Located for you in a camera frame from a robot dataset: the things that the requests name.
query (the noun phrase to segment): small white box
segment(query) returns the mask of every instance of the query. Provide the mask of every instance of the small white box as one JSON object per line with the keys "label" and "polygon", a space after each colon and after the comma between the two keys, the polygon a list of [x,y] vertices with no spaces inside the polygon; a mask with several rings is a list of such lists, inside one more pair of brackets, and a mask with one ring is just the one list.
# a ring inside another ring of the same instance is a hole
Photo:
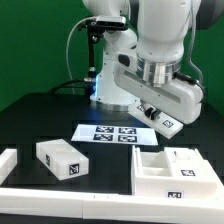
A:
{"label": "small white box", "polygon": [[89,159],[63,139],[36,144],[37,158],[59,179],[89,173]]}

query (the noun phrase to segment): cable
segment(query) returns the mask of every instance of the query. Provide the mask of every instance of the cable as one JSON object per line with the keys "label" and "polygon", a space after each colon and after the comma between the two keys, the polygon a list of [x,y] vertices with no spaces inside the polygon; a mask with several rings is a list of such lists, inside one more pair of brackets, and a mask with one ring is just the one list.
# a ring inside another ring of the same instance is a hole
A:
{"label": "cable", "polygon": [[49,94],[55,94],[58,90],[60,89],[88,89],[89,86],[59,86],[59,87],[55,87],[53,89],[51,89],[48,93]]}
{"label": "cable", "polygon": [[80,22],[78,22],[71,30],[70,34],[69,34],[69,37],[68,37],[68,40],[67,40],[67,45],[66,45],[66,65],[67,65],[67,70],[68,70],[68,74],[69,74],[69,78],[70,80],[73,80],[73,77],[72,77],[72,72],[71,72],[71,68],[70,68],[70,63],[69,63],[69,48],[70,48],[70,42],[71,42],[71,39],[72,39],[72,36],[73,36],[73,33],[75,32],[75,30],[77,29],[77,27],[82,24],[83,22],[86,22],[88,20],[93,20],[93,19],[96,19],[97,17],[96,16],[93,16],[93,17],[89,17],[89,18],[86,18],[86,19],[83,19],[81,20]]}
{"label": "cable", "polygon": [[64,82],[64,83],[52,88],[51,90],[49,90],[48,93],[55,93],[57,90],[59,90],[61,88],[64,88],[67,85],[75,84],[75,83],[84,83],[84,81],[83,80],[71,80],[71,81],[68,81],[68,82]]}
{"label": "cable", "polygon": [[196,36],[196,15],[194,13],[194,7],[193,7],[192,1],[191,1],[191,14],[192,14],[192,34],[191,34],[191,40],[190,40],[188,53],[187,53],[187,62],[189,66],[192,67],[198,74],[200,85],[203,85],[203,74],[201,70],[192,62],[192,59],[191,59],[192,52],[194,49],[195,36]]}
{"label": "cable", "polygon": [[204,95],[203,98],[205,97],[206,91],[205,91],[204,87],[199,83],[198,80],[193,79],[190,76],[187,76],[187,75],[185,75],[183,73],[180,73],[180,72],[175,72],[174,77],[181,80],[181,81],[187,82],[190,85],[197,85],[201,89],[201,91],[203,92],[203,95]]}

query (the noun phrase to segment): black table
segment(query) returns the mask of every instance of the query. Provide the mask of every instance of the black table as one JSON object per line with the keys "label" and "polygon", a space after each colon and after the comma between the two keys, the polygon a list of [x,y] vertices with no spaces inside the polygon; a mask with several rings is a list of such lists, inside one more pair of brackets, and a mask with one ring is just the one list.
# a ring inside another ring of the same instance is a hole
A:
{"label": "black table", "polygon": [[[18,149],[18,165],[2,187],[131,194],[131,145],[76,143],[71,137],[78,124],[146,127],[125,112],[90,107],[84,96],[29,94],[0,113],[0,153]],[[141,146],[158,152],[164,147],[197,148],[224,182],[224,117],[205,104],[199,119],[184,126],[172,139],[157,133],[158,146]],[[36,158],[36,143],[64,139],[89,158],[89,174],[65,181],[57,178]],[[0,215],[4,224],[126,223],[55,217]]]}

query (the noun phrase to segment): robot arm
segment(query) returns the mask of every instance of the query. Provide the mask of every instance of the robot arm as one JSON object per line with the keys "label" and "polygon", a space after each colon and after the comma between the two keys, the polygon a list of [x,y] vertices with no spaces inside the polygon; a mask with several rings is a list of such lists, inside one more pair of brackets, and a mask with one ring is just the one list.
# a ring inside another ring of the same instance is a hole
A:
{"label": "robot arm", "polygon": [[[184,38],[194,21],[192,15],[198,14],[202,18],[205,10],[202,6],[211,6],[211,2],[208,0],[83,1],[90,11],[97,15],[119,16],[122,9],[127,12],[129,8],[131,22],[137,21],[139,38],[136,48],[121,46],[117,52],[119,63],[115,66],[114,72],[116,85],[141,100],[144,108],[141,116],[144,119],[135,116],[136,111],[132,111],[131,114],[142,121],[147,120],[145,123],[159,132],[163,129],[164,122],[159,121],[162,116],[154,116],[156,110],[171,117],[166,117],[165,123],[172,120],[170,123],[173,126],[176,124],[173,118],[185,124],[195,121],[200,115],[203,91],[197,82],[192,82],[189,77],[177,78],[176,74],[181,68]],[[213,1],[213,4],[215,15],[210,16],[210,20],[206,16],[201,19],[204,27],[209,27],[224,11],[224,0]],[[172,137],[176,132],[175,130],[167,137]]]}

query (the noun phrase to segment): white box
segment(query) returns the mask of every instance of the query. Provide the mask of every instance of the white box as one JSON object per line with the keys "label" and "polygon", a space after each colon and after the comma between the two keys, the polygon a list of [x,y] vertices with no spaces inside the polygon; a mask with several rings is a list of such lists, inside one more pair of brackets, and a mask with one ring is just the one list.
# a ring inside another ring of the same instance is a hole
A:
{"label": "white box", "polygon": [[133,148],[132,194],[160,198],[215,199],[217,176],[198,150],[165,148],[159,153]]}
{"label": "white box", "polygon": [[89,173],[89,159],[63,139],[36,144],[37,158],[59,179]]}

